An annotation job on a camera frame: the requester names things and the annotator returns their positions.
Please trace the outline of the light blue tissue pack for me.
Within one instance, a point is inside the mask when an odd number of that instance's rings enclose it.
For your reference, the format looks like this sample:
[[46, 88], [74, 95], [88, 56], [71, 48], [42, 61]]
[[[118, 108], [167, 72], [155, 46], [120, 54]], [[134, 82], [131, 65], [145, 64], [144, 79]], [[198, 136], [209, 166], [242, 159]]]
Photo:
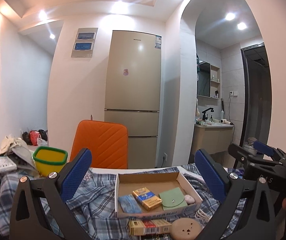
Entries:
[[138, 202], [133, 197], [133, 195], [128, 194], [125, 196], [120, 196], [118, 198], [118, 201], [124, 213], [142, 213], [142, 209], [140, 208]]

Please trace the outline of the green snap pouch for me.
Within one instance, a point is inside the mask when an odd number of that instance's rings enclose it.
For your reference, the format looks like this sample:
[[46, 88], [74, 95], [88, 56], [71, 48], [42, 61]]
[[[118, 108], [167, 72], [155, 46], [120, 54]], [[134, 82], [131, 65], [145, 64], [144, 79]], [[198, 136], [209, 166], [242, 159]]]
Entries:
[[186, 207], [188, 205], [185, 200], [185, 196], [179, 187], [168, 191], [163, 191], [162, 193], [159, 193], [159, 197], [162, 200], [163, 210], [172, 210]]

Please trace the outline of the gold blue cigarette pack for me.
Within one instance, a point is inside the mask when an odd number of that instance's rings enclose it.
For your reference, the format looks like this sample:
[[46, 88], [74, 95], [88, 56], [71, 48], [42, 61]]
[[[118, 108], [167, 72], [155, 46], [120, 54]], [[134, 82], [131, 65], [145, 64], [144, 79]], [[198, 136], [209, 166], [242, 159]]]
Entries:
[[156, 209], [162, 205], [162, 199], [146, 187], [134, 190], [132, 195], [147, 211]]

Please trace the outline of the pink white plush bunny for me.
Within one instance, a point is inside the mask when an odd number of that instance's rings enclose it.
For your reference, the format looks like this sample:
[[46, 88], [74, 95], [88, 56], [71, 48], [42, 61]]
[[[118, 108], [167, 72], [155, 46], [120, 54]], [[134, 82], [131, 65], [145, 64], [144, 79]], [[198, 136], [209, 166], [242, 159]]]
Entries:
[[184, 200], [187, 203], [187, 205], [191, 205], [195, 203], [195, 199], [189, 194], [184, 195]]

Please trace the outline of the bathroom vanity cabinet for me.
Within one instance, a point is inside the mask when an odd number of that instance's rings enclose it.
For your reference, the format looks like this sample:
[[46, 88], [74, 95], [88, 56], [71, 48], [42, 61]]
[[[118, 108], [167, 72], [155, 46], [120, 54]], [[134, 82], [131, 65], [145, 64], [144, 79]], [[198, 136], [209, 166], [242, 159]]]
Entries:
[[212, 125], [194, 125], [191, 154], [205, 149], [208, 154], [225, 152], [232, 141], [234, 126], [214, 123]]

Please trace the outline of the hair dryer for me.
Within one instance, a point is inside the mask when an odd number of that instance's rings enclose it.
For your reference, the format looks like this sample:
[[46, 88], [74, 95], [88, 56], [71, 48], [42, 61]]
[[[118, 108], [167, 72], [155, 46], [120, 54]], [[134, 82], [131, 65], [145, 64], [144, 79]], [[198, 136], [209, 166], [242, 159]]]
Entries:
[[220, 123], [221, 123], [221, 124], [225, 124], [225, 125], [231, 125], [231, 126], [234, 125], [233, 122], [228, 121], [227, 119], [221, 119], [221, 120], [220, 120]]

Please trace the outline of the blue plaid shirt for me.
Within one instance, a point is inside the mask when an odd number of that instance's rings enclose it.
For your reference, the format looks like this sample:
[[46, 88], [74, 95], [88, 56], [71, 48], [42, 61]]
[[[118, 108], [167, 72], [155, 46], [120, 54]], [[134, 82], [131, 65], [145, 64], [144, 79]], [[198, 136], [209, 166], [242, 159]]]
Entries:
[[[162, 173], [181, 171], [202, 198], [199, 212], [185, 213], [189, 218], [200, 218], [205, 226], [206, 216], [212, 217], [220, 206], [215, 200], [194, 164], [162, 169]], [[10, 172], [0, 178], [0, 234], [10, 234], [10, 215], [14, 194], [24, 171]], [[114, 188], [116, 175], [89, 170], [74, 197], [67, 201], [72, 214], [92, 239], [132, 239], [128, 233], [129, 220], [115, 215]]]

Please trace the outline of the black faucet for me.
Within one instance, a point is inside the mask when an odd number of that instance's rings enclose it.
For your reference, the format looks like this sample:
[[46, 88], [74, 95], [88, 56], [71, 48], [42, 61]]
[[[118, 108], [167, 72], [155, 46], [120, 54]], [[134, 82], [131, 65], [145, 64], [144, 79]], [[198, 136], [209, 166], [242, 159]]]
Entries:
[[208, 119], [208, 111], [210, 111], [211, 113], [214, 112], [214, 108], [213, 107], [209, 107], [205, 110], [202, 111], [202, 120], [206, 121]]

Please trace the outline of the red bag on floor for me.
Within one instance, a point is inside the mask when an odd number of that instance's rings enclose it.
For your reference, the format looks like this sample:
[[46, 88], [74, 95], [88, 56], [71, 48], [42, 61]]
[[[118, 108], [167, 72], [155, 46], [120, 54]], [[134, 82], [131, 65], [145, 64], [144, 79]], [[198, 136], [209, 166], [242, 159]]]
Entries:
[[31, 144], [33, 146], [37, 146], [38, 139], [40, 138], [40, 133], [38, 131], [32, 130], [29, 132], [29, 138], [30, 138]]

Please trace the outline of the pile of beige cloth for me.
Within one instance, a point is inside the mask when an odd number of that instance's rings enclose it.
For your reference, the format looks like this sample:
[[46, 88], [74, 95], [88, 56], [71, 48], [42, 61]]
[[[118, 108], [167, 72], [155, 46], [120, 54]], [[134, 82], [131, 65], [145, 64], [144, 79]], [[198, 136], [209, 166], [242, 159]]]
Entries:
[[33, 152], [29, 150], [27, 143], [22, 138], [16, 138], [8, 135], [1, 141], [0, 156], [9, 155], [11, 153], [14, 153], [20, 159], [35, 167]]

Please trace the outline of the orange padded chair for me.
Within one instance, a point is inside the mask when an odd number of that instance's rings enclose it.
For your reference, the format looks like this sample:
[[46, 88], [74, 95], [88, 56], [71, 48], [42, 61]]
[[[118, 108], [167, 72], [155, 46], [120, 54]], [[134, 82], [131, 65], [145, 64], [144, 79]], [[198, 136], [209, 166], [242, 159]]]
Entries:
[[128, 130], [122, 124], [82, 120], [76, 129], [70, 154], [71, 161], [82, 148], [91, 151], [91, 167], [128, 168]]

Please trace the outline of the round beige wooden disc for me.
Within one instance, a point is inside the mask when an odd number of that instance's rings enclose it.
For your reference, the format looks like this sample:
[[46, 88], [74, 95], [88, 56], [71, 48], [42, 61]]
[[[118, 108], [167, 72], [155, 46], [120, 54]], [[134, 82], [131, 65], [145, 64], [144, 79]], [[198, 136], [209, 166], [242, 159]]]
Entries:
[[194, 240], [202, 231], [201, 225], [191, 218], [180, 218], [172, 223], [170, 236], [174, 240]]

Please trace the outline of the mirror cabinet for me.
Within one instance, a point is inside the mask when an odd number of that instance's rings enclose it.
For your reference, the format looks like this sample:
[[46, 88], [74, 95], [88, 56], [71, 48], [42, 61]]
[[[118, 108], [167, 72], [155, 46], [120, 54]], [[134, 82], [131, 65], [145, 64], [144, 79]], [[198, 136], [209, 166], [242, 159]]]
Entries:
[[202, 61], [197, 61], [197, 96], [220, 98], [220, 68]]

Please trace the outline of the beige three-door refrigerator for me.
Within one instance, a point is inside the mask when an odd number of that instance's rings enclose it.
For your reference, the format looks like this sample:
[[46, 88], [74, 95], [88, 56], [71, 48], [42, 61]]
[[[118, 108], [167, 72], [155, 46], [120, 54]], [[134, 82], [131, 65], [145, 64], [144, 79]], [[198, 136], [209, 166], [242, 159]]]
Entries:
[[104, 120], [126, 126], [128, 167], [154, 168], [161, 91], [160, 36], [114, 30], [110, 44]]

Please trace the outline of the wall electrical panel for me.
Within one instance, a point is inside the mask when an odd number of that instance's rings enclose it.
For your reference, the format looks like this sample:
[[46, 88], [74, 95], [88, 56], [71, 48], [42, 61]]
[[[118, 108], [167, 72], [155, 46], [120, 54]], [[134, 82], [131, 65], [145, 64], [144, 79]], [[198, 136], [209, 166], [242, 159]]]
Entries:
[[92, 57], [98, 28], [79, 28], [76, 33], [75, 42], [72, 48], [71, 57], [88, 58]]

